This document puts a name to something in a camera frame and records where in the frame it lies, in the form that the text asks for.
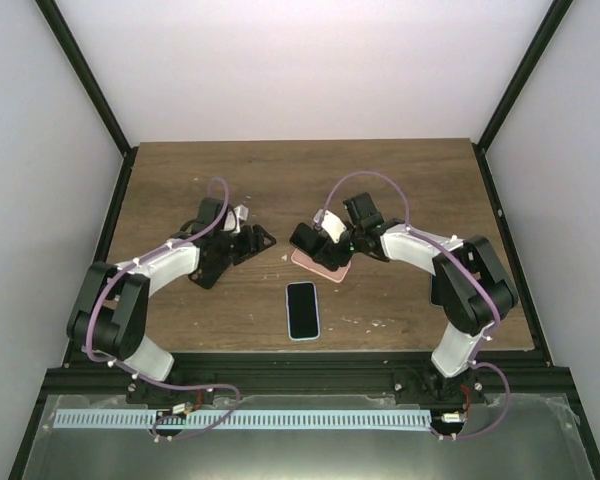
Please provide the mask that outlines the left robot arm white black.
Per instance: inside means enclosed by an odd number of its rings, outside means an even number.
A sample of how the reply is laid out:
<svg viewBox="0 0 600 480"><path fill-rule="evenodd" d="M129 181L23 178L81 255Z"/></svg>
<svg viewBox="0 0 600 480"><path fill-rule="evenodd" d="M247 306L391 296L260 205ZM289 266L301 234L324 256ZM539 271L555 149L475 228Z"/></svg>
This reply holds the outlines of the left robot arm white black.
<svg viewBox="0 0 600 480"><path fill-rule="evenodd" d="M229 267L276 244L247 219L246 206L206 197L197 216L155 250L117 264L93 263L69 317L68 338L96 361L121 363L149 379L149 391L161 403L176 402L185 381L171 370L173 355L146 334L149 299L181 277L209 290Z"/></svg>

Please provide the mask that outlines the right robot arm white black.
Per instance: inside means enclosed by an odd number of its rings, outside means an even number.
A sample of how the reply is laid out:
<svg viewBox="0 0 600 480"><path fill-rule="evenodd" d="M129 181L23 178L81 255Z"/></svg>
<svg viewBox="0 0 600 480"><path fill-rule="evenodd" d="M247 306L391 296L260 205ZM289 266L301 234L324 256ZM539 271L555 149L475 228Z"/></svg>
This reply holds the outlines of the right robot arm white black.
<svg viewBox="0 0 600 480"><path fill-rule="evenodd" d="M332 269L363 254L381 262L403 262L431 275L435 303L447 326L431 354L434 371L424 378L427 396L438 403L460 390L459 376L477 364L481 347L518 304L519 295L490 241L484 236L444 237L386 219L364 192L344 201L347 221L318 210L312 231L319 237L311 259Z"/></svg>

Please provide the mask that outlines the pink phone case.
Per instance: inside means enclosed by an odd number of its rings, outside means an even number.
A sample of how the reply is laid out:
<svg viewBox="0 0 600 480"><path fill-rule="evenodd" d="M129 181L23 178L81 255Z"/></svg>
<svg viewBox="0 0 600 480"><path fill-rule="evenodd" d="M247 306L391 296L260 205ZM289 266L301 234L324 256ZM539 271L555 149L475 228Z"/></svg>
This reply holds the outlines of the pink phone case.
<svg viewBox="0 0 600 480"><path fill-rule="evenodd" d="M326 267L314 262L299 249L293 251L290 260L293 264L336 284L344 281L351 268L351 263L347 263L345 266L337 267L335 271L328 270Z"/></svg>

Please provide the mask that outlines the black phone case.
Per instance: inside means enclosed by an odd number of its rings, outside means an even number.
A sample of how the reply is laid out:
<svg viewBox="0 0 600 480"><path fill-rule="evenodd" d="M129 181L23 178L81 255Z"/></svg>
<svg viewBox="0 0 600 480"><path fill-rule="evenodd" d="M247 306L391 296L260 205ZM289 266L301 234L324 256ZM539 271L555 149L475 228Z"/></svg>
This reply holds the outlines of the black phone case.
<svg viewBox="0 0 600 480"><path fill-rule="evenodd" d="M236 255L233 251L203 250L200 253L197 267L187 278L199 287L210 290L223 273L234 264L235 258Z"/></svg>

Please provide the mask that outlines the teal-edged smartphone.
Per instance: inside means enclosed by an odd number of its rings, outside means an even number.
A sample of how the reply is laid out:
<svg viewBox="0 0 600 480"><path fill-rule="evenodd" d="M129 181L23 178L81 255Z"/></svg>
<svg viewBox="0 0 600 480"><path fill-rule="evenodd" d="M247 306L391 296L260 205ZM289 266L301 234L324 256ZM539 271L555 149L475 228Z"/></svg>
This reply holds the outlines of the teal-edged smartphone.
<svg viewBox="0 0 600 480"><path fill-rule="evenodd" d="M430 304L434 307L442 307L438 281L435 277L430 279Z"/></svg>

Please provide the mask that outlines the metal base plate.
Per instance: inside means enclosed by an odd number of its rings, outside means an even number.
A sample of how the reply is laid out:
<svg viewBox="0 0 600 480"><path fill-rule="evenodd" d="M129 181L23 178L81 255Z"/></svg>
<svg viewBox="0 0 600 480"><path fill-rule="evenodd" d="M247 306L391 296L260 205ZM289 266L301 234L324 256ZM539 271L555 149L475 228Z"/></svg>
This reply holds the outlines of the metal base plate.
<svg viewBox="0 0 600 480"><path fill-rule="evenodd" d="M60 409L154 410L108 399L47 401L25 479L590 479L561 396L491 395L468 440L426 431L55 429ZM418 410L364 396L254 396L238 410Z"/></svg>

